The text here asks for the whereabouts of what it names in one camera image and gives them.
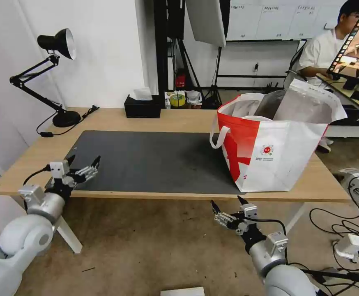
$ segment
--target white shirt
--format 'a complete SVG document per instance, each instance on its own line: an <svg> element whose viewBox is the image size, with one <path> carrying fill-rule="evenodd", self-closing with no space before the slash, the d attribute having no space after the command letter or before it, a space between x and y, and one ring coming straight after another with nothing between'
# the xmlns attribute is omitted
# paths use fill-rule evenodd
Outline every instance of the white shirt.
<svg viewBox="0 0 359 296"><path fill-rule="evenodd" d="M294 66L295 71L307 67L330 68L345 40L346 38L337 39L335 29L331 29L307 41L299 61ZM308 83L319 86L322 82L317 77L312 77L308 79Z"/></svg>

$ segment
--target concrete floor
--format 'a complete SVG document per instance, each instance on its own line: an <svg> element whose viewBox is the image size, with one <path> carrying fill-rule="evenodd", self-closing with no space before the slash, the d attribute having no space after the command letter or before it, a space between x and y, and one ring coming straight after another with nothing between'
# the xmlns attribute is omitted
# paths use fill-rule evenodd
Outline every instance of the concrete floor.
<svg viewBox="0 0 359 296"><path fill-rule="evenodd" d="M337 139L332 152L320 157L332 172L359 167L359 139ZM238 209L235 201L219 206L227 212ZM283 220L290 204L257 206L261 218ZM341 215L356 213L350 205L309 208L314 206ZM157 296L161 290L197 286L208 296L264 295L242 241L214 222L209 202L74 198L63 216L83 243L82 253L73 254L56 234L47 253L24 273L18 296ZM325 228L339 222L324 214L315 217ZM279 230L267 223L260 227L265 233ZM334 238L316 229L305 214L289 233L289 261L312 269L337 266L331 252ZM353 287L342 295L359 295L359 290Z"/></svg>

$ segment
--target logo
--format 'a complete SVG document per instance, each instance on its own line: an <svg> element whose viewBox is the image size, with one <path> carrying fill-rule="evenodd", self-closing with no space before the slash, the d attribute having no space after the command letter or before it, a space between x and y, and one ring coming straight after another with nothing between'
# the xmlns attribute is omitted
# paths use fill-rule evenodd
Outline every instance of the logo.
<svg viewBox="0 0 359 296"><path fill-rule="evenodd" d="M273 155L273 152L274 152L274 146L273 145L264 145L262 147L262 150L261 150L261 154L264 155L264 156L271 156Z"/></svg>

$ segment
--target bag handle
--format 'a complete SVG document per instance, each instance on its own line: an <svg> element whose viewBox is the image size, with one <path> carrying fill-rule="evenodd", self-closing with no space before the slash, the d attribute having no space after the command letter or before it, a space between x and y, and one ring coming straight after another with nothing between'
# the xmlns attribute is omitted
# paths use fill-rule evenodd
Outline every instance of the bag handle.
<svg viewBox="0 0 359 296"><path fill-rule="evenodd" d="M223 126L219 132L218 140L216 141L216 144L214 144L212 141L212 137L214 135L217 118L218 118L218 116L216 116L214 118L214 121L213 121L212 127L211 127L211 132L209 133L209 143L211 144L211 147L214 149L218 149L219 147L221 147L223 145L223 142L225 141L225 138L226 138L226 134L230 131L230 128L228 128L227 126Z"/></svg>

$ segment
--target black desk mat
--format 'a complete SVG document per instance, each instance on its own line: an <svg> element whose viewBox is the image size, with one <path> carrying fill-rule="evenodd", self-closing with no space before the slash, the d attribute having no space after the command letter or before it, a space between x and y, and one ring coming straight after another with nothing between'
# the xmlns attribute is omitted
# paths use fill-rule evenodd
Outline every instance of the black desk mat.
<svg viewBox="0 0 359 296"><path fill-rule="evenodd" d="M94 179L77 190L239 194L221 149L206 133L84 131L71 168L101 156Z"/></svg>

